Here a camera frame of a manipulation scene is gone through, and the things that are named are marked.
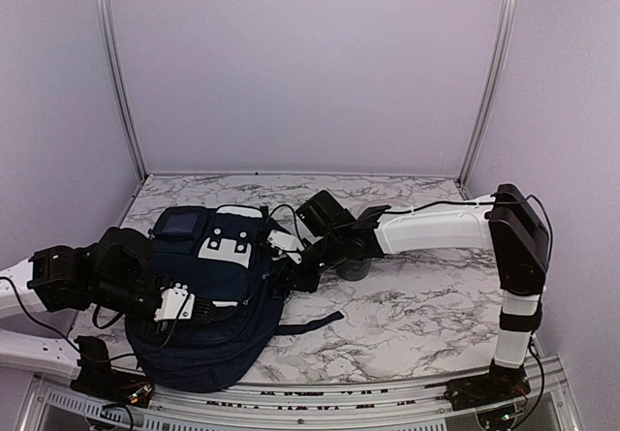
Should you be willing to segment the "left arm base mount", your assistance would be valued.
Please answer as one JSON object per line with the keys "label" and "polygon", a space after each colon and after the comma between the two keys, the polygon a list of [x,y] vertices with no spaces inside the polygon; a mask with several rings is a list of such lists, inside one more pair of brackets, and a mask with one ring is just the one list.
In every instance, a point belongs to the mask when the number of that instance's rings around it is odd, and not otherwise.
{"label": "left arm base mount", "polygon": [[70,382],[71,390],[121,405],[149,405],[154,384],[148,377],[114,369],[106,343],[99,338],[79,336],[76,342],[79,372]]}

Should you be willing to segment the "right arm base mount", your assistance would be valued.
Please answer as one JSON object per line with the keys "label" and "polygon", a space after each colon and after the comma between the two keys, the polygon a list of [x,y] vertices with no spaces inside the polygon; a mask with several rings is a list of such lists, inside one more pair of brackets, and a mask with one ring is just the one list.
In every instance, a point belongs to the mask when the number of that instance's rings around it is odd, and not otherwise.
{"label": "right arm base mount", "polygon": [[530,391],[523,365],[511,368],[492,360],[483,374],[449,380],[443,398],[450,402],[454,411],[462,411],[526,398]]}

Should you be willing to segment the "navy blue student backpack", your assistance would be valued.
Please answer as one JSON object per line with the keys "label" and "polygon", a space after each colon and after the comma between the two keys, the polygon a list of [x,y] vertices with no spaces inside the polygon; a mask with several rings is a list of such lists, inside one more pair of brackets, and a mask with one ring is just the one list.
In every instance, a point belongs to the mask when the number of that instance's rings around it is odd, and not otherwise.
{"label": "navy blue student backpack", "polygon": [[206,393],[238,383],[275,335],[300,335],[343,319],[334,312],[304,324],[280,323],[288,295],[273,283],[283,270],[264,246],[283,228],[265,208],[169,207],[150,233],[152,271],[215,306],[211,321],[177,322],[171,334],[127,318],[126,338],[156,385]]}

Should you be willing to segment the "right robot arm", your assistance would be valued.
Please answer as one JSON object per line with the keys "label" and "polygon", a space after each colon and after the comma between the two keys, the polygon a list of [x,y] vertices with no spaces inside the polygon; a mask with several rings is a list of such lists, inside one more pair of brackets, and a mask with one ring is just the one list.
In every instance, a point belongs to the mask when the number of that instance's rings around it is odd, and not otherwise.
{"label": "right robot arm", "polygon": [[480,392],[499,400],[517,384],[517,372],[542,322],[542,296],[554,235],[542,202],[502,184],[472,200],[436,200],[414,207],[377,205],[354,216],[322,190],[294,211],[316,237],[309,243],[271,231],[267,244],[289,259],[285,285],[315,292],[321,275],[362,274],[371,260],[414,251],[481,249],[492,251],[500,279],[500,332],[492,369],[480,378]]}

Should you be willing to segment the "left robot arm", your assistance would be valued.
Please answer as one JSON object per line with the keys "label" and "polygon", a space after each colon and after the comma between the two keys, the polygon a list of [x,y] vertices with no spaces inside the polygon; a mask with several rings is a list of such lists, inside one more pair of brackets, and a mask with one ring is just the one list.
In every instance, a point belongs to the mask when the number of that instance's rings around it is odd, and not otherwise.
{"label": "left robot arm", "polygon": [[52,331],[38,314],[109,309],[124,319],[142,371],[162,378],[187,362],[174,336],[195,305],[183,265],[194,247],[185,234],[110,228],[87,247],[40,250],[2,271],[1,318],[23,315]]}

